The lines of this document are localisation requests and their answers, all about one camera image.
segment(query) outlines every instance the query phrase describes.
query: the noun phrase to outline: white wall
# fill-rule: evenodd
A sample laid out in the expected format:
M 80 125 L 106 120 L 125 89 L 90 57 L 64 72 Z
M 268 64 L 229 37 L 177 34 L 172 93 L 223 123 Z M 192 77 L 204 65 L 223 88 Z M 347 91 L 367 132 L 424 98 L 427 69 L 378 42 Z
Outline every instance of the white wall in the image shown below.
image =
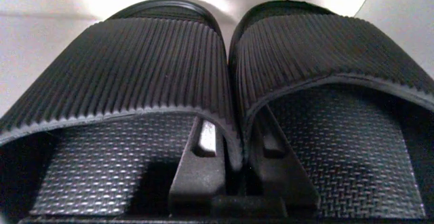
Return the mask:
M 434 0 L 366 0 L 356 17 L 384 31 L 434 78 Z

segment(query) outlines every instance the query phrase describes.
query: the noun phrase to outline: ribbed strap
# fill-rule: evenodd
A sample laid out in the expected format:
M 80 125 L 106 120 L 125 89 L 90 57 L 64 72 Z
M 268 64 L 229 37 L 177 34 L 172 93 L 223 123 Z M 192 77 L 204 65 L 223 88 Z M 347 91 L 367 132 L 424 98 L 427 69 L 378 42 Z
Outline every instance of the ribbed strap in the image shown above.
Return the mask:
M 241 168 L 223 41 L 197 22 L 130 18 L 85 30 L 0 120 L 0 144 L 34 132 L 153 112 L 222 129 Z
M 267 102 L 325 83 L 354 83 L 434 109 L 433 80 L 372 24 L 335 15 L 265 18 L 250 26 L 235 50 L 241 126 Z

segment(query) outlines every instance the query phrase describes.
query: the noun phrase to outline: black rubber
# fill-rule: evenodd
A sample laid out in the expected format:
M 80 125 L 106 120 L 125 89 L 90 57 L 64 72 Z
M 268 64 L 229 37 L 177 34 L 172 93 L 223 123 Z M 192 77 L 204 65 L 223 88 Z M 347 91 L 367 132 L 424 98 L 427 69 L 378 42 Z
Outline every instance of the black rubber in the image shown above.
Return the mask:
M 241 145 L 219 31 L 197 5 L 157 0 L 80 34 L 0 119 L 5 217 L 168 217 L 196 117 L 224 135 L 237 172 Z M 16 169 L 27 164 L 31 171 Z
M 230 54 L 246 159 L 256 114 L 268 105 L 321 196 L 320 217 L 433 216 L 421 180 L 433 176 L 415 174 L 418 154 L 407 150 L 429 143 L 406 140 L 417 136 L 402 124 L 410 114 L 391 109 L 423 107 L 420 120 L 431 123 L 434 81 L 384 33 L 306 3 L 272 2 L 246 14 Z M 419 137 L 434 133 L 411 127 Z M 434 163 L 432 151 L 424 162 Z
M 290 14 L 335 14 L 330 10 L 323 7 L 313 5 L 311 3 L 299 2 L 299 1 L 268 1 L 251 8 L 244 14 L 243 18 L 234 30 L 231 39 L 231 48 L 229 49 L 229 66 L 235 68 L 237 61 L 234 51 L 235 45 L 243 35 L 244 31 L 252 24 L 259 20 L 272 17 L 272 16 L 287 16 Z
M 143 1 L 113 14 L 108 19 L 114 20 L 120 18 L 164 18 L 169 20 L 194 21 L 208 25 L 222 36 L 215 17 L 204 7 L 187 0 Z

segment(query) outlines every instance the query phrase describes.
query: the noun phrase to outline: slide sandal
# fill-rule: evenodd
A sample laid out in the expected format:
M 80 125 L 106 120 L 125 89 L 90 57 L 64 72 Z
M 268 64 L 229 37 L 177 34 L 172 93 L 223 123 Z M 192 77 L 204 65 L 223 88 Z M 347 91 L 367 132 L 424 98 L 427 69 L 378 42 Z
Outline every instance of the slide sandal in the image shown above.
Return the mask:
M 220 29 L 194 3 L 145 1 L 89 27 L 0 120 L 3 218 L 206 206 L 242 166 L 231 94 Z
M 236 28 L 229 63 L 248 194 L 319 218 L 434 216 L 434 81 L 375 26 L 264 3 Z

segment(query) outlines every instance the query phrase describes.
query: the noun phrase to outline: white surface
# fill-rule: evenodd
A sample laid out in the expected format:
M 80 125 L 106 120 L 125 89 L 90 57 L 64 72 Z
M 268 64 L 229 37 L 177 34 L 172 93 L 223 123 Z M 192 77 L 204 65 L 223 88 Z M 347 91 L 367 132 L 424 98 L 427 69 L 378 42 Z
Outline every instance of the white surface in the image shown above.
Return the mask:
M 0 116 L 85 27 L 140 1 L 145 0 L 0 0 Z M 271 0 L 191 1 L 213 13 L 228 47 L 233 29 L 245 12 Z M 354 16 L 365 0 L 298 1 L 308 1 L 338 14 Z M 373 21 L 375 16 L 363 15 Z
M 384 31 L 434 78 L 434 0 L 366 0 L 356 17 Z
M 95 20 L 0 16 L 0 115 Z

